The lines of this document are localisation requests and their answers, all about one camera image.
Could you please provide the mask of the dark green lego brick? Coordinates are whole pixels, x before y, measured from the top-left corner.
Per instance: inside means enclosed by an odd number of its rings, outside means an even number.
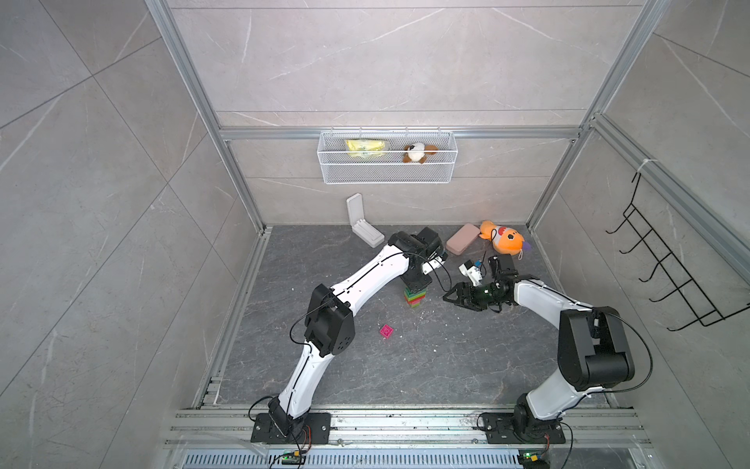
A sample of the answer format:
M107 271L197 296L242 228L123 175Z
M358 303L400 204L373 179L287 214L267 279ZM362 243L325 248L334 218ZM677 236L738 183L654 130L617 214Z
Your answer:
M412 290L406 287L404 289L404 296L409 299L415 298L415 297L421 297L421 296L425 296L427 294L427 291L428 291L427 288L419 289L419 290Z

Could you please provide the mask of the lime green long lego brick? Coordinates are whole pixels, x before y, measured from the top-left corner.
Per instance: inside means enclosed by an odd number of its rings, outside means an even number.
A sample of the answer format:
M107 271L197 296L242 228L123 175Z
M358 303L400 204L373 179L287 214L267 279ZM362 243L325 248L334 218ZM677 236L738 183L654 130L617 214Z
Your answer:
M414 303L414 302L419 303L419 302L423 301L425 299L425 297L426 297L426 295L406 296L405 299L406 299L406 301L409 304L411 304L411 303Z

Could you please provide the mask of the magenta lego brick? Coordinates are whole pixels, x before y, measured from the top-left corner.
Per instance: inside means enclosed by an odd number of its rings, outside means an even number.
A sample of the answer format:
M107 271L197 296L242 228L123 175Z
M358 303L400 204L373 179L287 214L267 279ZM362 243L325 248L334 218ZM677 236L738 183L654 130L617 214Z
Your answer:
M386 339L390 338L393 333L394 328L391 328L390 326L388 326L388 324L384 324L384 326L382 326L382 328L380 329L380 334Z

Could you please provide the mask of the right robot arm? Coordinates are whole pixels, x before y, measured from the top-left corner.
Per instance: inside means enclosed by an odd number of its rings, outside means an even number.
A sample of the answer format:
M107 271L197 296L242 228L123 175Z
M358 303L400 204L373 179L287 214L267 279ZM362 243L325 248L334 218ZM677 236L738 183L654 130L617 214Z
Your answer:
M509 255L489 260L490 277L481 285L479 269L463 266L468 281L457 283L443 301L474 312L499 313L504 305L521 306L558 330L557 369L539 387L519 397L513 413L517 434L555 426L587 397L603 394L635 377L624 324L617 310L572 299L532 275L522 275Z

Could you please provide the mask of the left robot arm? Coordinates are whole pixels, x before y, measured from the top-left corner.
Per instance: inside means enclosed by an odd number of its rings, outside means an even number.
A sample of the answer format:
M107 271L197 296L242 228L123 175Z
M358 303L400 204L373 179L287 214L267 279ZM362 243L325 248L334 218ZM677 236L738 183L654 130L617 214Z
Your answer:
M304 316L302 355L286 387L269 403L271 416L280 424L303 419L326 369L354 341L355 317L365 303L397 277L412 290L429 286L430 274L443 263L445 249L435 230L401 231L351 277L318 285Z

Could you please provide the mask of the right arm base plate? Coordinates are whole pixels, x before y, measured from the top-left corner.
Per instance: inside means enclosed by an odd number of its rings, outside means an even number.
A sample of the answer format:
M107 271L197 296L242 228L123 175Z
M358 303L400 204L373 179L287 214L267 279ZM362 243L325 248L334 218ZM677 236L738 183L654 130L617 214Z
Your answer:
M477 419L490 445L558 445L566 443L559 420L538 420L515 412L483 412Z

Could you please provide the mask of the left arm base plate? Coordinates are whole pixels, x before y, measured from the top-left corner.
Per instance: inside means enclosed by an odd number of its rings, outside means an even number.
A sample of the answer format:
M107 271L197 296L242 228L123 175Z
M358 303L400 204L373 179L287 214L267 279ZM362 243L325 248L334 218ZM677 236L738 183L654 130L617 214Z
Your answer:
M288 422L285 418L276 421L269 412L255 417L251 443L268 445L326 445L329 442L332 415L313 412Z

